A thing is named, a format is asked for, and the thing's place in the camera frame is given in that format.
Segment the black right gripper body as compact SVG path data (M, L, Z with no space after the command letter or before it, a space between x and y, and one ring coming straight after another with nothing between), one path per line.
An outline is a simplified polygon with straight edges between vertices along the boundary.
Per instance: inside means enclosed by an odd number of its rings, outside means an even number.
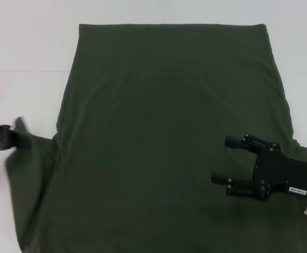
M276 192L306 197L307 162L286 157L278 144L268 142L257 156L253 183L258 200Z

